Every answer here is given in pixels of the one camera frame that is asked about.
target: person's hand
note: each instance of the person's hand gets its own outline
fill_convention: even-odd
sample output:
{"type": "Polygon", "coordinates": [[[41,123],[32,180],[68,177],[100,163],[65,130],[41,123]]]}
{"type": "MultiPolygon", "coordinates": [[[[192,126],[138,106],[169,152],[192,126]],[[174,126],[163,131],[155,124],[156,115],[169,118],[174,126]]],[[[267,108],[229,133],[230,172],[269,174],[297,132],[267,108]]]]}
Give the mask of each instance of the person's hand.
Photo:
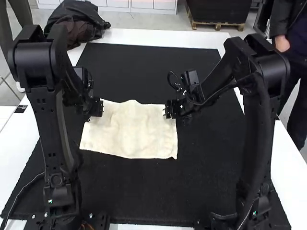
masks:
{"type": "Polygon", "coordinates": [[[285,35],[279,35],[275,37],[275,46],[280,52],[285,52],[290,49],[290,43],[285,35]]]}

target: trousers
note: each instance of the trousers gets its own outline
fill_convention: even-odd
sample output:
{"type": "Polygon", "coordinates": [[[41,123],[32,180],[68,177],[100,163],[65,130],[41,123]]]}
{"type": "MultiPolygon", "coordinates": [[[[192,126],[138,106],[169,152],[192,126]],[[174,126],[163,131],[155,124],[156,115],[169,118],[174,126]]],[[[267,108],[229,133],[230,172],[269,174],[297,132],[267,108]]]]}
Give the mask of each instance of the trousers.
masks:
{"type": "MultiPolygon", "coordinates": [[[[8,0],[21,25],[33,25],[31,9],[28,0],[8,0]]],[[[13,43],[12,30],[6,9],[6,0],[0,0],[0,47],[4,57],[7,55],[13,43]]]]}
{"type": "Polygon", "coordinates": [[[286,80],[284,95],[281,97],[278,114],[280,114],[288,101],[293,88],[301,80],[298,96],[287,124],[287,131],[290,137],[296,147],[301,150],[307,138],[307,57],[299,55],[291,48],[283,54],[289,59],[291,74],[286,80]]]}

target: person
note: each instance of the person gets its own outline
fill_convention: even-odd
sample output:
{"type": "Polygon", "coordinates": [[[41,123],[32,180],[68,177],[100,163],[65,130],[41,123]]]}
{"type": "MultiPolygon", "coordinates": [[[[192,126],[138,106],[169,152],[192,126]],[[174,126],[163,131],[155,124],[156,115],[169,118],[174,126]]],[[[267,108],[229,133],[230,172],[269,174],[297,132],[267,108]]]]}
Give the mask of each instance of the person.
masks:
{"type": "MultiPolygon", "coordinates": [[[[28,0],[8,0],[16,17],[21,25],[33,25],[31,9],[28,0]]],[[[13,43],[12,30],[8,13],[6,10],[6,0],[0,0],[0,47],[7,61],[8,51],[13,43]]],[[[19,82],[16,83],[18,91],[24,92],[19,82]]]]}
{"type": "Polygon", "coordinates": [[[307,137],[307,0],[275,0],[270,37],[275,47],[289,59],[291,68],[278,114],[301,80],[287,124],[289,135],[301,150],[307,137]]]}

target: jacket on floor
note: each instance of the jacket on floor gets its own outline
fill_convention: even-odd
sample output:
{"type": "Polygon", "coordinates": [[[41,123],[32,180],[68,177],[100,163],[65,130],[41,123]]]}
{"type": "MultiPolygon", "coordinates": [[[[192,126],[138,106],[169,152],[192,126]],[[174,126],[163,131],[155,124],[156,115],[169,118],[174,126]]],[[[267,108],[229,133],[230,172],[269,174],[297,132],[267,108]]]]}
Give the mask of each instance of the jacket on floor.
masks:
{"type": "Polygon", "coordinates": [[[68,30],[68,49],[82,42],[102,37],[111,24],[98,15],[98,7],[89,1],[64,0],[49,17],[44,34],[47,36],[54,24],[64,24],[68,30]]]}

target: wooden pallet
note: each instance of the wooden pallet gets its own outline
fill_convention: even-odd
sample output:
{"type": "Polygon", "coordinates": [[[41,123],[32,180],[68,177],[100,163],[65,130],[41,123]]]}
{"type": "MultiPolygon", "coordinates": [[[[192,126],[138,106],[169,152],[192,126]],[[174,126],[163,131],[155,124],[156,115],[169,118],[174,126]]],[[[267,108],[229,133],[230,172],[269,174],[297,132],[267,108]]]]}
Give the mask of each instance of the wooden pallet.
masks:
{"type": "Polygon", "coordinates": [[[189,9],[188,4],[186,4],[186,9],[187,9],[188,17],[189,17],[189,20],[190,20],[190,23],[191,23],[191,27],[192,27],[193,30],[197,29],[197,25],[215,25],[215,30],[216,31],[221,30],[221,26],[222,25],[237,26],[237,29],[240,32],[242,32],[244,30],[245,23],[210,23],[210,22],[198,22],[198,21],[195,21],[193,19],[193,17],[192,17],[192,14],[191,14],[191,11],[189,9]]]}

